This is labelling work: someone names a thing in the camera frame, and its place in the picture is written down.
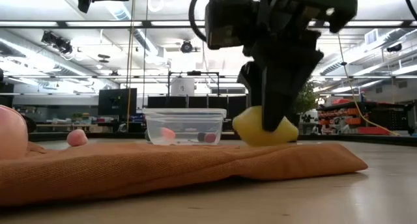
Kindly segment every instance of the pink ball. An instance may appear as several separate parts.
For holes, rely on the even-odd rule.
[[[23,158],[27,152],[27,126],[15,110],[0,105],[0,160]]]
[[[86,145],[88,141],[83,130],[74,130],[66,137],[66,142],[72,147]]]

